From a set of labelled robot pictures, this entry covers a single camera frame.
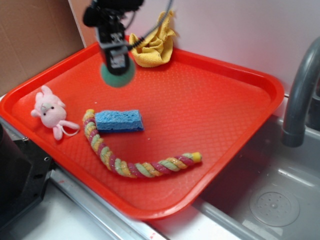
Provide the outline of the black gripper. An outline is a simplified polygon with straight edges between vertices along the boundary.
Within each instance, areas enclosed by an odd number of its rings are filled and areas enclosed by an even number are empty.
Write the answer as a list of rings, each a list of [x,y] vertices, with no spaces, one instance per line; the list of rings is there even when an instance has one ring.
[[[84,12],[83,23],[95,28],[104,66],[112,75],[123,75],[129,70],[122,19],[125,13],[139,10],[143,3],[142,0],[93,0]]]

